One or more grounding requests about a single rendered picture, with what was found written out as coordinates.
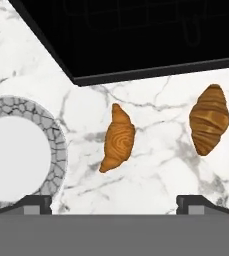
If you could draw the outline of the plump dark brown croissant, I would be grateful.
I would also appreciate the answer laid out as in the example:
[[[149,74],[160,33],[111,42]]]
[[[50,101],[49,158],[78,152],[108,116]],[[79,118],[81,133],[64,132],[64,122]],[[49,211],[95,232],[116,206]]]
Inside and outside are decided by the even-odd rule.
[[[220,85],[209,85],[198,97],[189,114],[189,125],[196,152],[207,156],[229,126],[229,110]]]

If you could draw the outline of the black hob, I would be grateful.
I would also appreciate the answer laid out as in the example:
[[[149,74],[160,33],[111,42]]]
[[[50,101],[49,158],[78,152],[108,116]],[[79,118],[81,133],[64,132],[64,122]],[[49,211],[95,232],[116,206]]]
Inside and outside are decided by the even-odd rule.
[[[9,0],[78,86],[229,68],[229,0]]]

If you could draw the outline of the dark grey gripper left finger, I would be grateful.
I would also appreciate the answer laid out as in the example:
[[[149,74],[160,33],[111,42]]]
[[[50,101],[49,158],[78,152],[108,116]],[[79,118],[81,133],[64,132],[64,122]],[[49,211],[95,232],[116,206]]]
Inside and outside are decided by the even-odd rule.
[[[50,195],[27,195],[12,206],[0,209],[5,215],[51,215]]]

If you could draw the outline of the slim orange-brown croissant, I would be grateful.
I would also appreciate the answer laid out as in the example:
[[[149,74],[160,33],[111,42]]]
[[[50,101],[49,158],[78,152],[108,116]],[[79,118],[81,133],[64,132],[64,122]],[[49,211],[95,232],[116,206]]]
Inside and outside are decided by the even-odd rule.
[[[135,140],[135,126],[119,104],[112,104],[112,121],[104,142],[104,158],[99,171],[106,173],[119,167],[131,155]]]

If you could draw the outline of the white plate with crackle rim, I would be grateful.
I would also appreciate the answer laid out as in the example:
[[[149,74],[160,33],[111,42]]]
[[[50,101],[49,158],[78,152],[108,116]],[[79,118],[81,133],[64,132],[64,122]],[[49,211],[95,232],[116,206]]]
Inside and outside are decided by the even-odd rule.
[[[0,209],[25,196],[55,197],[67,166],[63,131],[44,107],[0,97]]]

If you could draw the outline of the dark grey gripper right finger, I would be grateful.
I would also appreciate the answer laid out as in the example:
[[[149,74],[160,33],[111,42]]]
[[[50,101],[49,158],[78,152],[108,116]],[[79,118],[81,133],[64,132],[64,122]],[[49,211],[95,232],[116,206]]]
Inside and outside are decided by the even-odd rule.
[[[229,209],[211,203],[202,195],[178,195],[177,215],[229,214]]]

